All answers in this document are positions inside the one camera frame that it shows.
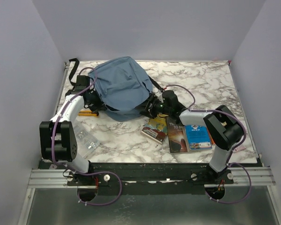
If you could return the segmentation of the blue backpack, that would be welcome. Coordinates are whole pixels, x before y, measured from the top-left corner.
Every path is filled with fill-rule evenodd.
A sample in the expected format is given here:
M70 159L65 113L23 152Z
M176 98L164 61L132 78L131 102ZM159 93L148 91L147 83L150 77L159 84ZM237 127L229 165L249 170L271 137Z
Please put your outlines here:
M131 57L120 57L104 62L92 69L87 76L91 79L97 77L91 91L98 92L105 104L104 112L120 122L140 117L136 107L153 93L153 88L162 90L161 86Z

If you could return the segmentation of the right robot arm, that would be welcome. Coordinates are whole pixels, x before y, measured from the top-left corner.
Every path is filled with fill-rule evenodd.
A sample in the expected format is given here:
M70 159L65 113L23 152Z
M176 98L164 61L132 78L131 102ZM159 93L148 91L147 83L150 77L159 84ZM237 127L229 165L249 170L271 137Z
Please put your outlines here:
M188 109L179 102L177 95L172 90L164 91L162 100L151 93L147 100L136 109L141 115L148 118L153 119L161 113L184 126L206 127L215 142L214 154L209 162L209 170L206 172L207 180L213 184L222 180L222 172L228 167L233 149L246 139L244 125L227 106L221 105L212 110Z

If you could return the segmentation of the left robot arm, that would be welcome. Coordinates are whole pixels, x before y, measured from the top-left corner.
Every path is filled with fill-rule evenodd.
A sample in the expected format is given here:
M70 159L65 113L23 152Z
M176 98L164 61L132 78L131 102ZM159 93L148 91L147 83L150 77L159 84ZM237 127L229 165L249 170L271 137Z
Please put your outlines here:
M90 161L78 153L73 122L81 109L90 103L90 91L96 80L97 77L91 79L87 75L78 75L76 85L65 96L60 110L39 125L42 158L79 174L78 179L84 185L94 181L95 173Z

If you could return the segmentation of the dark Three Days book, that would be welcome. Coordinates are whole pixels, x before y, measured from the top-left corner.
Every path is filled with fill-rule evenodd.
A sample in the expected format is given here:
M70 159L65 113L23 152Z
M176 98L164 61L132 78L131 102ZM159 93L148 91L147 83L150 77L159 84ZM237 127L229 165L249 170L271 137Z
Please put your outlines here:
M183 125L176 123L172 118L166 118L168 129L168 140L171 154L187 153L187 145L185 135L183 133Z

